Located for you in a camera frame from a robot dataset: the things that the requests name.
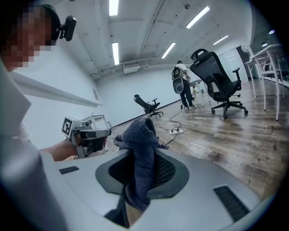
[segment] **black office chair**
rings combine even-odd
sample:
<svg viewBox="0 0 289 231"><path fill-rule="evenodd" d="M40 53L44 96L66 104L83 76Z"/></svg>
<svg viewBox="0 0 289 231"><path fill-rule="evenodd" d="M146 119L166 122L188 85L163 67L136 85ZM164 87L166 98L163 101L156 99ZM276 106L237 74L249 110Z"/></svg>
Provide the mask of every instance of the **black office chair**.
<svg viewBox="0 0 289 231"><path fill-rule="evenodd" d="M208 52L205 49L198 49L191 55L194 64L190 66L190 70L199 76L208 87L208 94L217 102L224 102L221 105L212 108L212 113L215 113L216 108L225 107L224 118L227 119L226 112L230 106L244 109L245 114L248 110L242 106L240 101L229 101L229 98L236 92L242 89L241 80L237 68L233 71L237 75L237 81L232 82L225 70L223 69L218 56L214 52Z"/></svg>
<svg viewBox="0 0 289 231"><path fill-rule="evenodd" d="M149 102L145 102L143 101L139 95L135 95L135 102L139 105L141 105L145 111L145 113L151 113L148 117L152 117L152 116L156 116L158 115L159 117L161 117L161 113L163 114L162 111L158 111L158 112L155 112L155 110L157 109L157 107L159 106L160 103L156 103L156 100L158 98L154 99L154 104L149 104Z"/></svg>

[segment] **white table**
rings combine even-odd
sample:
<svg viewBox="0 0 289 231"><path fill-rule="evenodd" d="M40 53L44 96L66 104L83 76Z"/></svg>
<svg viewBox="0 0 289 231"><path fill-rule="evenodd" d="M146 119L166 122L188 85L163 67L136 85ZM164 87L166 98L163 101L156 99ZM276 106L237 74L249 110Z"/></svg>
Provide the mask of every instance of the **white table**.
<svg viewBox="0 0 289 231"><path fill-rule="evenodd" d="M276 58L277 55L283 54L283 53L284 52L282 50L281 44L269 45L268 47L261 50L257 54L252 55L250 57L250 61L247 62L249 66L251 64L255 64L255 63L257 64L257 70L258 70L259 77L261 78L261 81L262 81L262 88L263 88L263 93L264 93L264 110L266 110L266 91L265 91L263 75L265 76L266 74L274 74L274 77L276 80L276 90L277 90L276 120L278 120L279 110L280 110L280 87L279 87L279 79L278 79L277 71L279 71L280 75L281 75L281 82L282 82L282 87L283 87L282 88L283 99L284 99L284 86L283 86L283 77L282 77L282 71L280 68L280 64L278 63L278 61L274 62L274 60L275 59L277 60L277 58ZM264 68L263 69L260 66L261 62L264 62L264 65L263 65ZM265 66L267 66L267 65L270 66L270 70L265 71ZM249 72L250 72L251 79L253 82L252 69L250 67L249 67Z"/></svg>
<svg viewBox="0 0 289 231"><path fill-rule="evenodd" d="M105 119L104 115L90 115L84 119L82 119L83 121L87 121L91 124L91 128L92 129L97 129L97 124L96 122L99 122L99 121L104 121L105 125L107 126L108 129L111 129L111 127L109 126L107 120ZM105 144L105 151L108 151L109 148L108 146Z"/></svg>
<svg viewBox="0 0 289 231"><path fill-rule="evenodd" d="M191 79L191 81L189 82L189 85L190 85L190 87L192 87L192 86L197 86L197 88L198 88L198 91L199 91L199 93L200 93L200 95L201 95L201 101L202 101L202 106L205 106L205 104L204 104L204 99L203 99L203 95L202 95L202 91L201 91L201 88L200 88L200 82L203 82L203 80L202 79L196 79L196 80L193 80L193 79ZM207 91L207 89L203 89L204 90L204 93L206 92L206 94L207 94L207 97L208 97L208 101L209 102L211 102L211 98L210 98L210 96L208 95L208 91Z"/></svg>

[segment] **wooden floor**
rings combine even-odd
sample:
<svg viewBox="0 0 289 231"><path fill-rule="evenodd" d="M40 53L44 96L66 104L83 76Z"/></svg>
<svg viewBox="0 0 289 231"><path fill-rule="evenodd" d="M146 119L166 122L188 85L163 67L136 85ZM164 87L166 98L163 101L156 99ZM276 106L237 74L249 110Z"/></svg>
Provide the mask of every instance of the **wooden floor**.
<svg viewBox="0 0 289 231"><path fill-rule="evenodd" d="M267 110L264 111L261 82L255 81L256 97L254 99L252 83L242 84L241 97L232 97L232 101L240 100L249 111L229 108L228 119L223 118L223 109L211 108L215 101L207 102L202 107L200 101L194 101L197 108L182 111L173 119L182 123L186 131L178 135L169 146L170 150L186 155L212 161L236 176L261 198L274 194L287 167L289 153L289 91L285 89L285 99L280 102L279 121L276 116L275 83L265 81L267 92ZM172 128L177 123L170 122L170 117L180 111L180 102L161 108L162 117L152 117L155 129ZM121 134L132 121L116 126L113 134ZM168 130L157 131L160 143L167 143L173 136ZM108 141L110 150L118 147L113 140Z"/></svg>

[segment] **ceiling light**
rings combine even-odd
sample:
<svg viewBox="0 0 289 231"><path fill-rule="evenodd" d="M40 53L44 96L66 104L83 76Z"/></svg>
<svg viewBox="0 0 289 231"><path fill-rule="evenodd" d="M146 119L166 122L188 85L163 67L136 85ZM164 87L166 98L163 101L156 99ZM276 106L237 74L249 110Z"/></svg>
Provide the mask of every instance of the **ceiling light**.
<svg viewBox="0 0 289 231"><path fill-rule="evenodd" d="M114 65L119 65L119 59L118 59L118 42L114 42L112 44L112 52L113 52L113 58L114 58Z"/></svg>
<svg viewBox="0 0 289 231"><path fill-rule="evenodd" d="M202 16L204 16L205 13L207 13L209 11L209 7L205 7L201 12L199 12L199 14L194 17L189 24L186 25L186 28L190 29L192 27L192 25L194 25L196 23L196 21L198 21Z"/></svg>
<svg viewBox="0 0 289 231"><path fill-rule="evenodd" d="M109 16L117 15L118 0L109 0Z"/></svg>
<svg viewBox="0 0 289 231"><path fill-rule="evenodd" d="M176 45L176 43L172 42L171 45L169 46L169 48L167 49L167 51L162 56L162 59L164 59L167 56L167 54L170 52L170 50L173 48L174 45Z"/></svg>
<svg viewBox="0 0 289 231"><path fill-rule="evenodd" d="M228 35L226 35L224 38L221 38L220 40L218 40L217 42L215 42L213 45L216 45L218 42L221 42L223 39L227 38Z"/></svg>
<svg viewBox="0 0 289 231"><path fill-rule="evenodd" d="M233 54L233 55L235 55L235 54ZM229 58L229 57L231 57L231 56L233 56L233 55L229 55L228 57L226 57L226 58Z"/></svg>

